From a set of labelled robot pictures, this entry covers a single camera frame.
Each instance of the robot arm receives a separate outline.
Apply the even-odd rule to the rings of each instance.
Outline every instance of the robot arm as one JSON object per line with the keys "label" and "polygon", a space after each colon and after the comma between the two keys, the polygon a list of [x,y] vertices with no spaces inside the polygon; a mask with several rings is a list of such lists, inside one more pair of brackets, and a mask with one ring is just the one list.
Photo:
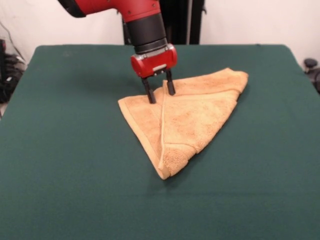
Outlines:
{"label": "robot arm", "polygon": [[168,89],[175,94],[171,68],[177,64],[177,51],[167,42],[159,0],[58,0],[75,18],[116,9],[127,25],[135,55],[131,65],[141,77],[150,103],[156,99],[148,78],[166,73]]}

